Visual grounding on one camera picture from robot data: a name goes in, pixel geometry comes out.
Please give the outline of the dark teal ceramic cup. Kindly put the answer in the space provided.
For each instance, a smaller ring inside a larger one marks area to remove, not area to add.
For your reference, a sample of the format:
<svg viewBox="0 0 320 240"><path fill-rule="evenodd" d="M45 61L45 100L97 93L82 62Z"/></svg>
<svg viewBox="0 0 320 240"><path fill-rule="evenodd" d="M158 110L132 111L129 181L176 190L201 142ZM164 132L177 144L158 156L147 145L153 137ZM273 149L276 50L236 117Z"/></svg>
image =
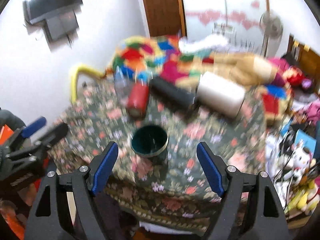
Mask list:
<svg viewBox="0 0 320 240"><path fill-rule="evenodd" d="M149 159L155 165L168 164L167 132L158 125L145 125L135 131L131 148L138 156Z"/></svg>

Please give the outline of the colourful patchwork quilt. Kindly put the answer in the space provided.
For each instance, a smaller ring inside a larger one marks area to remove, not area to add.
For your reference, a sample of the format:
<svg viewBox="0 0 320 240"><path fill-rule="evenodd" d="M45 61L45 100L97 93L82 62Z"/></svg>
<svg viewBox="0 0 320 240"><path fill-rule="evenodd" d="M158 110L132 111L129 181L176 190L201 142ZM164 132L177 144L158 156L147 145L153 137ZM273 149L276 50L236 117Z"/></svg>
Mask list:
<svg viewBox="0 0 320 240"><path fill-rule="evenodd" d="M195 88L196 80L205 72L246 88L256 86L269 125L281 120L293 102L293 91L278 65L252 53L203 49L184 54L178 48L178 36L131 36L122 40L106 71L113 73L117 68L132 79L159 74L170 83L187 89Z"/></svg>

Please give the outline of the grey white crumpled cloth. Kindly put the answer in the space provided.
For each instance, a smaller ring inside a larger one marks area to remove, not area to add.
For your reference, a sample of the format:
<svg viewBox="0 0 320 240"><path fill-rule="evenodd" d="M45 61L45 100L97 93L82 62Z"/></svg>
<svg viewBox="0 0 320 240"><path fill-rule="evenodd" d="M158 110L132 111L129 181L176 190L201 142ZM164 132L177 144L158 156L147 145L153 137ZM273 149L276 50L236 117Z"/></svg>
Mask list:
<svg viewBox="0 0 320 240"><path fill-rule="evenodd" d="M206 49L225 48L228 45L228 38L220 34L210 34L201 40L193 42L183 37L178 42L178 48L184 54L192 54Z"/></svg>

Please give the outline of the small black wall monitor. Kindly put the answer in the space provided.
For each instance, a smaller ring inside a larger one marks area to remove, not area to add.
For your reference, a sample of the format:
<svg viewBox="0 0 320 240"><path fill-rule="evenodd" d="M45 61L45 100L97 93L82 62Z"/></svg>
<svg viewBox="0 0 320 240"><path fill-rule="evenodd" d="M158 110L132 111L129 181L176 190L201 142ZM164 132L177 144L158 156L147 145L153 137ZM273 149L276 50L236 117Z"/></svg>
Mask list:
<svg viewBox="0 0 320 240"><path fill-rule="evenodd" d="M64 12L45 20L44 31L49 42L67 37L79 27L74 11Z"/></svg>

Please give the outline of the brown wooden door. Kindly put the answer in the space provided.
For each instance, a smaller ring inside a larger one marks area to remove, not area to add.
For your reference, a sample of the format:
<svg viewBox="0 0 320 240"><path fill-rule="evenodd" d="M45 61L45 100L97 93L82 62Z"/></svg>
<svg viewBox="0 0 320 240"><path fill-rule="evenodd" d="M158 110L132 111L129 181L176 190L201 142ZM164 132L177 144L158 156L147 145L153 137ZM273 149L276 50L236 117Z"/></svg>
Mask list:
<svg viewBox="0 0 320 240"><path fill-rule="evenodd" d="M151 37L187 35L183 0L143 0Z"/></svg>

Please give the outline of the floral green tablecloth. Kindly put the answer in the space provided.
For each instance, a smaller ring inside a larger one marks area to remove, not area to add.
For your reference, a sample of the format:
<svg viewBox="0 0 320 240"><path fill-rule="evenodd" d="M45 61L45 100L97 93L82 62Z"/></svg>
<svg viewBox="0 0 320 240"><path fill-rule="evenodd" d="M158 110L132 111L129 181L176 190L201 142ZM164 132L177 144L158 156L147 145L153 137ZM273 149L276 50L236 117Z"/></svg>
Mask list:
<svg viewBox="0 0 320 240"><path fill-rule="evenodd" d="M190 116L149 97L146 114L134 120L118 102L114 84L104 80L82 90L60 117L68 135L50 151L62 173L89 164L107 144L118 158L104 191L138 219L203 234L221 199L213 192L196 156L205 142L239 171L255 174L265 166L263 102L247 91L235 119L201 107Z"/></svg>

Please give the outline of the wall mounted black television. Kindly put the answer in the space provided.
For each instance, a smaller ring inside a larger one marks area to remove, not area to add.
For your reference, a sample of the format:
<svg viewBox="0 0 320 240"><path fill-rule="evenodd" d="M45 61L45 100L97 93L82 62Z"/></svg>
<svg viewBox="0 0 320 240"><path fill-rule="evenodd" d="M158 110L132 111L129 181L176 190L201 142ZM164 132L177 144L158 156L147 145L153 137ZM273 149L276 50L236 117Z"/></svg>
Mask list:
<svg viewBox="0 0 320 240"><path fill-rule="evenodd" d="M25 20L35 25L60 13L68 12L83 4L82 0L25 0L23 10Z"/></svg>

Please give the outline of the clear glass cup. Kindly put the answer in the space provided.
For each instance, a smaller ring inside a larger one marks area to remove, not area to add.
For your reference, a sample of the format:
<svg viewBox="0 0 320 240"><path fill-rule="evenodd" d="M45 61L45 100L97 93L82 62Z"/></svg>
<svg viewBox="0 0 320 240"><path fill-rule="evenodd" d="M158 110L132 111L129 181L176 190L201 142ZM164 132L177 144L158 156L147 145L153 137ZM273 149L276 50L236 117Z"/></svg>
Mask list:
<svg viewBox="0 0 320 240"><path fill-rule="evenodd" d="M114 74L114 89L116 91L118 99L120 100L127 98L131 92L131 88L131 80L123 74L121 68L118 66Z"/></svg>

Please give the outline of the yellow foam tube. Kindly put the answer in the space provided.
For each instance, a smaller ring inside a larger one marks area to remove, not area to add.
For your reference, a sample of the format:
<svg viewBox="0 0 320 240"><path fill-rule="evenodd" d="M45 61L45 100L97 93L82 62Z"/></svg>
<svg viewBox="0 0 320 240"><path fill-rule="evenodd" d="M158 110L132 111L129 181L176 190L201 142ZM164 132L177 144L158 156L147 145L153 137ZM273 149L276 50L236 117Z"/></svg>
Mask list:
<svg viewBox="0 0 320 240"><path fill-rule="evenodd" d="M100 71L87 64L80 65L71 77L71 104L78 99L78 90L91 81L101 80L106 77L105 71Z"/></svg>

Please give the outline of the standing electric fan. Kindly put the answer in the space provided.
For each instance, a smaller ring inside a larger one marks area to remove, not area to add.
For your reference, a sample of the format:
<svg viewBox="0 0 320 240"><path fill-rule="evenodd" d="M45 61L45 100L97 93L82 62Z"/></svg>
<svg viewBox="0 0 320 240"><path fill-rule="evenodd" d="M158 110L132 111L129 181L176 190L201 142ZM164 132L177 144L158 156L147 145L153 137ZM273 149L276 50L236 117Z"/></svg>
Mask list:
<svg viewBox="0 0 320 240"><path fill-rule="evenodd" d="M260 55L275 56L283 36L284 27L281 18L272 11L265 11L260 18L259 27L263 33Z"/></svg>

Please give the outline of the black thermos bottle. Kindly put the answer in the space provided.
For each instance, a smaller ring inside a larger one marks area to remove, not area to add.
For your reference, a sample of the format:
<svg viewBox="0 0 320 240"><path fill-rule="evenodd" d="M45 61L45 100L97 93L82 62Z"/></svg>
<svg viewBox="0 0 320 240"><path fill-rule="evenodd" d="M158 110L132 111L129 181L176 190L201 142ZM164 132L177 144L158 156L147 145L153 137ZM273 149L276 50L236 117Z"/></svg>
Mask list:
<svg viewBox="0 0 320 240"><path fill-rule="evenodd" d="M169 104L175 109L188 112L194 111L200 106L200 103L194 93L188 92L183 88L176 87L160 76L156 76L151 79L149 87L151 93L156 98Z"/></svg>

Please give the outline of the red metal cup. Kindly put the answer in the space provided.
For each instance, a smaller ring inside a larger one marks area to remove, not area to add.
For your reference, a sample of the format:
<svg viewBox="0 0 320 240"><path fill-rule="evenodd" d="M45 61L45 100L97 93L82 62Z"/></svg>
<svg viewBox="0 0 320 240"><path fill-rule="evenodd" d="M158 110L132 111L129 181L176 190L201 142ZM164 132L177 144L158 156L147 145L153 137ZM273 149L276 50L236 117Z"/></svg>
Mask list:
<svg viewBox="0 0 320 240"><path fill-rule="evenodd" d="M146 114L149 102L149 86L142 82L133 85L129 94L126 111L132 118L142 118Z"/></svg>

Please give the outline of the white plush toy cat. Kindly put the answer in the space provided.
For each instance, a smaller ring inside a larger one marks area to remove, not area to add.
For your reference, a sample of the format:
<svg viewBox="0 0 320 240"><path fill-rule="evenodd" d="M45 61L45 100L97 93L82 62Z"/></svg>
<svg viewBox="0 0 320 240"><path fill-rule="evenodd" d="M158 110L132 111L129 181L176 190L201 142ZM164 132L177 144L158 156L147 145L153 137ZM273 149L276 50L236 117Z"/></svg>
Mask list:
<svg viewBox="0 0 320 240"><path fill-rule="evenodd" d="M305 172L310 168L313 153L308 147L298 146L291 155L288 164L283 168L283 179L291 180L297 186Z"/></svg>

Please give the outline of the pink red clothes pile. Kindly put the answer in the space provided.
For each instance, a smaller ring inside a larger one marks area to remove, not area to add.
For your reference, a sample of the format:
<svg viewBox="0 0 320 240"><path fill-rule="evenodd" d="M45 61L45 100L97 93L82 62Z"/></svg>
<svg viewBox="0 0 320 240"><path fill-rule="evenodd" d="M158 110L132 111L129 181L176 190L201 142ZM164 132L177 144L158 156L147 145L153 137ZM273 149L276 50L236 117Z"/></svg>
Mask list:
<svg viewBox="0 0 320 240"><path fill-rule="evenodd" d="M310 121L319 120L319 94L317 80L290 54L267 59L278 69L273 85L291 89L291 110L299 112Z"/></svg>

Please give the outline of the frosted sliding wardrobe with hearts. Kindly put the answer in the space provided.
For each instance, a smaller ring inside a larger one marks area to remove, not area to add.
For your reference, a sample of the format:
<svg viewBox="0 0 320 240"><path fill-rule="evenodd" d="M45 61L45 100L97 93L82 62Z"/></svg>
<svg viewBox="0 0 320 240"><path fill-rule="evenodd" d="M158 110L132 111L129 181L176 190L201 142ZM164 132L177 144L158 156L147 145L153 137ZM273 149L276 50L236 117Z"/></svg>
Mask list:
<svg viewBox="0 0 320 240"><path fill-rule="evenodd" d="M290 35L319 52L319 24L304 0L183 0L187 37L191 41L205 38L214 25L233 28L229 35L236 46L248 45L261 52L264 26L262 14L270 9L280 17L283 32L268 42L268 56L285 53Z"/></svg>

